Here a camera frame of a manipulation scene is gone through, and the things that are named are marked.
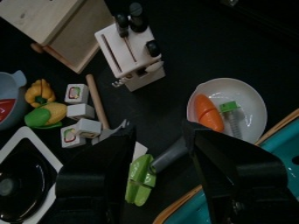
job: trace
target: black knob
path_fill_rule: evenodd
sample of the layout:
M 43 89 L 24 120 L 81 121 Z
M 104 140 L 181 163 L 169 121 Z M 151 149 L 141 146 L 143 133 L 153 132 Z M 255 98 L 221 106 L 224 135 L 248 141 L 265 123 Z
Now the black knob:
M 144 32 L 148 26 L 144 8 L 140 3 L 131 3 L 129 5 L 129 27 L 133 32 Z
M 156 57 L 161 53 L 156 40 L 148 41 L 145 43 L 145 48 L 152 57 Z

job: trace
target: red toy item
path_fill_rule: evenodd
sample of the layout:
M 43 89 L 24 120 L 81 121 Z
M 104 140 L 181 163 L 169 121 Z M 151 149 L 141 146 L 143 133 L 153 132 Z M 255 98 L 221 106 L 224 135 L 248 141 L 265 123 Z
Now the red toy item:
M 197 94 L 195 97 L 195 112 L 199 124 L 221 132 L 224 130 L 224 123 L 211 99 L 204 94 Z

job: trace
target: yellow toy pepper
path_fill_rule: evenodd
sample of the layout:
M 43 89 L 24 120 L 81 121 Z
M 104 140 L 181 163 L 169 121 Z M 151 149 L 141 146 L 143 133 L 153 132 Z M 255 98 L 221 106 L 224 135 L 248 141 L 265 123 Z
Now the yellow toy pepper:
M 32 84 L 27 89 L 24 99 L 35 108 L 40 107 L 44 103 L 55 102 L 55 93 L 45 79 L 40 79 Z

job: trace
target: toy food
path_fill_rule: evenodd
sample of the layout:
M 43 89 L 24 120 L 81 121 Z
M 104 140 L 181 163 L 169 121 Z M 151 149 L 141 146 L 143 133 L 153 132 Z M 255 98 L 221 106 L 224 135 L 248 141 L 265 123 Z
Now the toy food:
M 55 102 L 55 93 L 45 79 L 40 79 L 32 84 L 27 89 L 24 99 L 35 108 L 40 107 L 47 102 Z
M 211 99 L 204 94 L 197 94 L 193 104 L 199 123 L 212 130 L 221 132 L 224 130 L 224 123 Z
M 49 102 L 36 108 L 24 117 L 25 125 L 36 129 L 49 129 L 61 126 L 61 119 L 67 115 L 67 105 Z

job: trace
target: toy knife handle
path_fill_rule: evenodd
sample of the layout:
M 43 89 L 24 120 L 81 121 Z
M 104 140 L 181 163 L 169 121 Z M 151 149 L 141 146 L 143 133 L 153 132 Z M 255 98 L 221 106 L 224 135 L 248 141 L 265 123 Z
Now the toy knife handle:
M 125 13 L 117 13 L 115 15 L 116 20 L 116 31 L 120 38 L 125 38 L 128 36 L 128 17 Z
M 185 147 L 184 138 L 180 137 L 171 147 L 165 150 L 165 152 L 155 158 L 151 163 L 149 172 L 153 174 L 159 173 L 164 170 L 164 168 L 184 154 L 187 154 L 188 150 Z

